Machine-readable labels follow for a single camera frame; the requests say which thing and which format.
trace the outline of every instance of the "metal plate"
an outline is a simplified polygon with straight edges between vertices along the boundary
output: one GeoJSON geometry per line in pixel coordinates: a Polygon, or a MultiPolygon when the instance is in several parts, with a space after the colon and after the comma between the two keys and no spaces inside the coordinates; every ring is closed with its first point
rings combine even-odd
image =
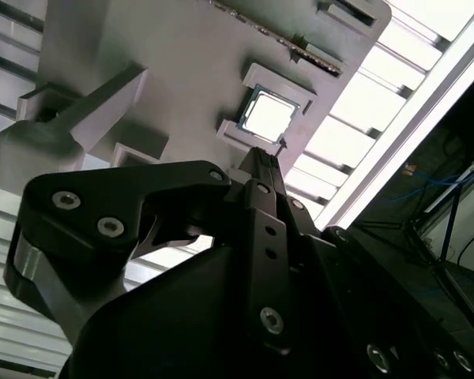
{"type": "MultiPolygon", "coordinates": [[[[375,41],[320,14],[311,0],[224,4],[285,39],[303,37],[330,51],[344,62],[344,72],[336,79],[307,61],[295,61],[288,47],[208,1],[53,0],[39,64],[42,79],[87,94],[129,61],[149,68],[141,100],[127,117],[133,124],[115,126],[92,154],[110,160],[126,135],[131,148],[163,162],[238,165],[245,152],[218,141],[216,128],[223,118],[239,119],[249,91],[243,75],[256,62],[318,95],[281,154],[285,171],[293,165],[375,41]],[[163,151],[144,143],[165,135],[163,151]]],[[[389,8],[377,4],[386,18],[389,8]]]]}

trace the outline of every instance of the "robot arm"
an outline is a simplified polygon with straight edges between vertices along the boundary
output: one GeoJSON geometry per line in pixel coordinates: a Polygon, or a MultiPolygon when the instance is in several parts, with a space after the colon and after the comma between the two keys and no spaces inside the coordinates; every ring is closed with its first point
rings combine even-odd
{"type": "Polygon", "coordinates": [[[61,378],[470,378],[453,338],[346,231],[320,232],[251,149],[206,162],[48,174],[24,191],[6,267],[73,345],[61,378]],[[129,259],[212,235],[133,291],[129,259]]]}

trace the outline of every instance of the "screw hole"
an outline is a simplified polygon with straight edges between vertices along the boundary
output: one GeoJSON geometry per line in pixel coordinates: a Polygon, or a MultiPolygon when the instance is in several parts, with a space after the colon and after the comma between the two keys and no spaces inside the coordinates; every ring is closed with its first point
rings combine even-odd
{"type": "Polygon", "coordinates": [[[60,197],[60,203],[72,205],[74,202],[75,200],[73,199],[73,197],[69,195],[63,195],[62,197],[60,197]]]}
{"type": "Polygon", "coordinates": [[[265,230],[267,231],[267,233],[269,233],[270,235],[276,235],[276,231],[274,229],[272,229],[271,227],[265,227],[265,230]]]}
{"type": "Polygon", "coordinates": [[[117,231],[118,225],[115,223],[106,222],[103,227],[105,227],[108,231],[117,231]]]}
{"type": "Polygon", "coordinates": [[[265,250],[265,254],[267,254],[267,257],[270,259],[277,259],[277,254],[275,251],[272,251],[271,249],[265,250]]]}

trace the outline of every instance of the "bolt head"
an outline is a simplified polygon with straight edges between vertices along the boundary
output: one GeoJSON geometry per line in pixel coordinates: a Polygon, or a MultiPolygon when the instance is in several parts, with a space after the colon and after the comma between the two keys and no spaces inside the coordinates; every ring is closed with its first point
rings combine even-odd
{"type": "Polygon", "coordinates": [[[384,355],[384,353],[377,347],[376,345],[370,343],[367,345],[367,355],[376,369],[378,369],[382,373],[389,373],[391,367],[389,365],[388,358],[384,355]]]}
{"type": "Polygon", "coordinates": [[[270,189],[268,189],[265,185],[261,184],[261,183],[258,183],[257,184],[257,187],[260,191],[262,191],[263,193],[270,193],[270,189]]]}
{"type": "Polygon", "coordinates": [[[298,209],[304,209],[303,204],[300,201],[298,201],[297,199],[293,199],[292,204],[298,209]]]}
{"type": "Polygon", "coordinates": [[[104,217],[96,225],[98,232],[106,237],[116,238],[125,232],[125,226],[114,217],[104,217]]]}
{"type": "Polygon", "coordinates": [[[462,366],[465,371],[471,373],[474,369],[472,368],[471,362],[459,351],[454,351],[453,355],[457,362],[462,366]]]}
{"type": "Polygon", "coordinates": [[[64,209],[66,211],[81,206],[81,199],[79,196],[69,191],[58,191],[51,199],[56,208],[64,209]]]}
{"type": "Polygon", "coordinates": [[[209,172],[209,175],[211,175],[212,178],[216,179],[217,181],[222,181],[223,180],[223,175],[220,174],[218,171],[211,170],[209,172]]]}
{"type": "Polygon", "coordinates": [[[265,329],[271,334],[279,335],[284,330],[283,318],[273,308],[265,307],[261,310],[260,320],[265,329]]]}

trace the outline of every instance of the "blue cable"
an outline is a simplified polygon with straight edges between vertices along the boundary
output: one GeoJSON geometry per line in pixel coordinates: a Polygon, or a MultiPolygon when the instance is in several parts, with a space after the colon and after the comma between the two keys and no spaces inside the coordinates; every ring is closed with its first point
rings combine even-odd
{"type": "Polygon", "coordinates": [[[415,171],[409,171],[409,170],[407,170],[407,172],[410,172],[413,176],[417,176],[419,178],[424,178],[428,182],[437,184],[439,186],[452,186],[454,184],[463,184],[463,183],[468,182],[469,180],[471,180],[474,177],[474,171],[473,171],[469,175],[467,175],[466,178],[463,178],[462,180],[460,180],[458,182],[447,182],[450,179],[455,179],[455,178],[460,177],[460,175],[451,175],[451,176],[449,176],[447,178],[444,178],[442,180],[436,180],[436,179],[432,179],[430,177],[430,175],[422,174],[421,172],[415,172],[415,171]]]}
{"type": "Polygon", "coordinates": [[[388,203],[394,203],[396,201],[402,201],[404,199],[408,199],[410,197],[413,197],[417,193],[423,192],[424,190],[426,190],[428,188],[431,188],[431,187],[434,187],[434,186],[453,186],[453,185],[456,185],[456,184],[465,184],[466,182],[468,182],[468,181],[470,181],[474,178],[474,171],[471,172],[469,175],[467,175],[466,178],[463,178],[462,180],[460,180],[459,182],[447,182],[447,181],[450,180],[450,179],[458,178],[458,177],[460,177],[460,175],[451,175],[447,178],[444,178],[443,180],[434,180],[434,179],[431,179],[428,175],[425,175],[425,174],[422,174],[422,173],[419,173],[419,172],[414,172],[414,171],[410,171],[410,172],[412,172],[412,174],[415,175],[415,176],[424,177],[430,184],[427,185],[424,188],[422,187],[422,188],[415,189],[410,193],[406,193],[405,195],[402,195],[402,196],[399,196],[399,197],[394,197],[394,198],[384,200],[384,201],[379,201],[379,202],[388,204],[388,203]]]}

